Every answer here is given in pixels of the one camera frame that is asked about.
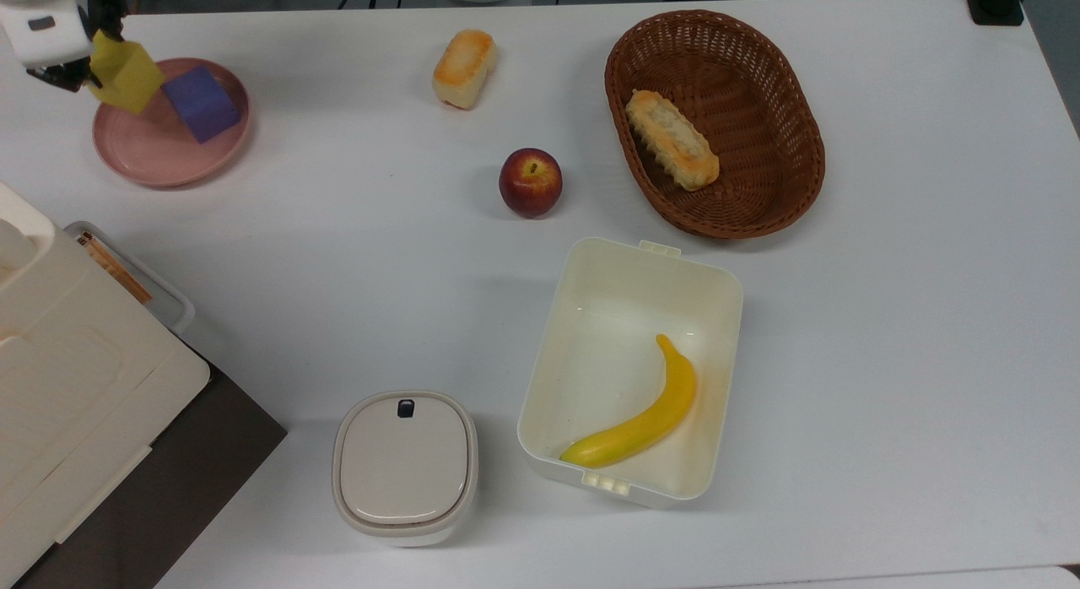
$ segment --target container lid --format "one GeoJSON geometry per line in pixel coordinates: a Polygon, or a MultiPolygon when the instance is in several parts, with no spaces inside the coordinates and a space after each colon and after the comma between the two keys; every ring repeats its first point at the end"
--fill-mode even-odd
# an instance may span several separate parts
{"type": "Polygon", "coordinates": [[[470,469],[465,423],[427,396],[365,405],[345,428],[340,496],[360,520],[381,525],[435,520],[461,499],[470,469]]]}

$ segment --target black button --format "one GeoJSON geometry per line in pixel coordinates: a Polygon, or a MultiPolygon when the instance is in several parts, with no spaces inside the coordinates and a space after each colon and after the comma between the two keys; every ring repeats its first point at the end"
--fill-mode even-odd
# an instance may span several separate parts
{"type": "Polygon", "coordinates": [[[53,19],[52,15],[46,15],[39,19],[30,19],[27,24],[30,26],[31,32],[38,32],[40,30],[48,30],[56,27],[56,21],[53,19]]]}
{"type": "Polygon", "coordinates": [[[399,418],[411,418],[414,410],[416,410],[416,402],[414,402],[411,399],[403,399],[397,401],[399,418]]]}

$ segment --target yellow cube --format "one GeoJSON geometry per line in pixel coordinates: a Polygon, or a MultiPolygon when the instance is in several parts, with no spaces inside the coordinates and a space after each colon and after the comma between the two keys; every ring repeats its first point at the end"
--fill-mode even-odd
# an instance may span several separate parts
{"type": "Polygon", "coordinates": [[[94,97],[133,115],[141,113],[165,82],[165,73],[143,45],[130,40],[117,42],[100,31],[94,36],[90,70],[102,81],[100,89],[89,84],[94,97]]]}

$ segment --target pink plate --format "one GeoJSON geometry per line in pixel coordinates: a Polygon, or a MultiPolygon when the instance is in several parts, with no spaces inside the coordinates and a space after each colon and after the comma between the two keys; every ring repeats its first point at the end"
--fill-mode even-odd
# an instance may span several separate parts
{"type": "Polygon", "coordinates": [[[224,67],[193,57],[158,63],[171,81],[205,66],[225,88],[240,112],[240,122],[204,144],[195,142],[163,91],[150,98],[141,115],[100,105],[94,117],[94,147],[112,171],[147,186],[178,186],[204,178],[225,166],[241,147],[251,125],[247,91],[224,67]]]}

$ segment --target white machine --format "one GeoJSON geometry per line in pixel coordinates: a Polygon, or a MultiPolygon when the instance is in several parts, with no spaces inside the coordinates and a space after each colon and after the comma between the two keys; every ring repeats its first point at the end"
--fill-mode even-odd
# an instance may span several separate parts
{"type": "Polygon", "coordinates": [[[0,586],[62,544],[210,367],[0,184],[0,586]]]}
{"type": "Polygon", "coordinates": [[[0,27],[27,72],[72,92],[85,81],[98,84],[91,39],[102,30],[123,40],[125,15],[125,0],[0,0],[0,27]]]}

